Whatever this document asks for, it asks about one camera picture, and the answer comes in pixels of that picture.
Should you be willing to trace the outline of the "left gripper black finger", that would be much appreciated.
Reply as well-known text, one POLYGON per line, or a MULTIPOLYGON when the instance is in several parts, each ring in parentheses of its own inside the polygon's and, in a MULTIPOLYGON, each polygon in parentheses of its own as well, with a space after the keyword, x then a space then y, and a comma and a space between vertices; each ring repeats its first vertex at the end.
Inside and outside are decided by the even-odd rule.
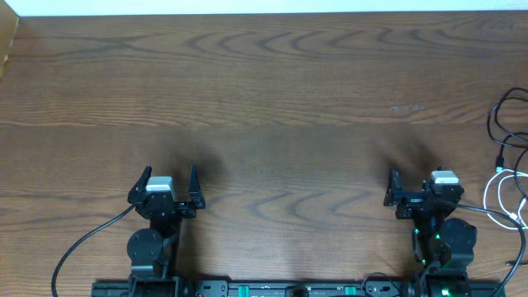
POLYGON ((127 201, 132 205, 141 205, 147 198, 146 186, 152 175, 152 168, 146 166, 138 181, 132 186, 128 193, 127 201))
POLYGON ((203 210, 205 208, 205 197, 198 181, 196 166, 191 166, 190 181, 188 186, 188 195, 192 203, 197 209, 203 210))

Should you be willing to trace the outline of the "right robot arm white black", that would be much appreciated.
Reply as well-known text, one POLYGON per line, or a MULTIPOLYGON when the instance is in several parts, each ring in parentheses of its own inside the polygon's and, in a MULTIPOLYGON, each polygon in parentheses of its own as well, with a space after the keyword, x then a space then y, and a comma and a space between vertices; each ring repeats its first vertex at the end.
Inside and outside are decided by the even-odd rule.
POLYGON ((438 169, 422 182, 420 191, 405 191, 397 170, 389 170, 384 206, 395 208, 397 219, 410 219, 414 225, 412 249, 423 271, 415 282, 422 285, 428 276, 467 277, 467 266, 474 260, 477 229, 450 215, 464 194, 454 172, 438 169))

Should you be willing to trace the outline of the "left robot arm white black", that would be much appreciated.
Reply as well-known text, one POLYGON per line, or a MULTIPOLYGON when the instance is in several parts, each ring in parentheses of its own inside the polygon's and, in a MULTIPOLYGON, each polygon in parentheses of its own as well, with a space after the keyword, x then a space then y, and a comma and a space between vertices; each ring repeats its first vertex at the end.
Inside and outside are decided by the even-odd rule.
POLYGON ((154 177, 147 166, 129 191, 127 201, 149 222, 135 232, 127 243, 131 260, 130 279, 166 280, 176 263, 177 246, 184 219, 194 219, 205 208, 196 168, 191 167, 189 200, 179 201, 171 177, 154 177))

